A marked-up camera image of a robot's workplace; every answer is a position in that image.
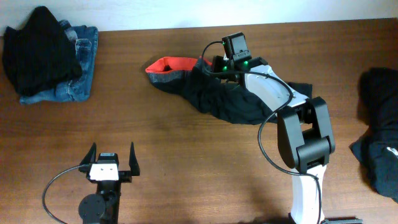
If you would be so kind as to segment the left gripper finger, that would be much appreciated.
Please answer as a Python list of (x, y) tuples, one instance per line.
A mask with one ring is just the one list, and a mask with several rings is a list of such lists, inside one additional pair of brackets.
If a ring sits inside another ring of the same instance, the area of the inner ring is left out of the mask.
[(86, 156), (80, 162), (80, 165), (88, 165), (94, 163), (96, 160), (96, 143), (94, 142)]
[(131, 143), (130, 146), (130, 153), (129, 153), (129, 167), (131, 171), (132, 176), (140, 176), (141, 170), (137, 161), (136, 153), (135, 153), (135, 148), (134, 148), (134, 143)]

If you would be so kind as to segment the black pants red waistband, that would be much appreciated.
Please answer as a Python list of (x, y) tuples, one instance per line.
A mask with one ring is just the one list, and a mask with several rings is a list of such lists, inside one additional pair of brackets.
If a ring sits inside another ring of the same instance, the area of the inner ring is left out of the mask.
[(180, 95), (199, 112), (232, 124), (257, 125), (288, 100), (290, 106), (304, 103), (312, 96), (308, 83), (285, 83), (266, 65), (266, 77), (250, 74), (249, 88), (236, 83), (223, 83), (205, 73), (211, 62), (201, 58), (163, 57), (145, 71), (150, 83), (166, 92)]

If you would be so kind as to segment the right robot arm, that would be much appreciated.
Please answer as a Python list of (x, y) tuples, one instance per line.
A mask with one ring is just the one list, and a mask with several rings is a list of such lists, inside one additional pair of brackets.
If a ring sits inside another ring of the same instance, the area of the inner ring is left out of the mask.
[(242, 32), (221, 39), (225, 65), (211, 76), (231, 80), (259, 97), (277, 118), (277, 147), (286, 165), (275, 168), (292, 177), (293, 223), (322, 223), (322, 182), (335, 140), (323, 98), (299, 93), (279, 78), (261, 57), (252, 57)]

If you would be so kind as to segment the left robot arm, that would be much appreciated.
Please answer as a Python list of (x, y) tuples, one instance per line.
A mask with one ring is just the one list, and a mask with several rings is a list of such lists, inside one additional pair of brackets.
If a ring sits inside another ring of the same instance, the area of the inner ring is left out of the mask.
[(116, 153), (96, 153), (93, 143), (86, 156), (80, 162), (78, 170), (87, 180), (96, 184), (96, 192), (84, 197), (78, 207), (83, 223), (115, 224), (118, 222), (121, 185), (131, 183), (132, 178), (141, 174), (134, 145), (129, 150), (129, 169), (119, 170), (119, 158)]

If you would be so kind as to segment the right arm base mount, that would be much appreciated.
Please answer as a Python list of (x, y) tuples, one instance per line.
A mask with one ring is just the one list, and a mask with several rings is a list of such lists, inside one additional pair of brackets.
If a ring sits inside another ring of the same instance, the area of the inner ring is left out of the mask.
[(323, 215), (321, 215), (323, 220), (318, 219), (318, 213), (289, 213), (289, 220), (294, 224), (363, 224), (364, 221), (358, 218), (332, 218), (327, 219)]

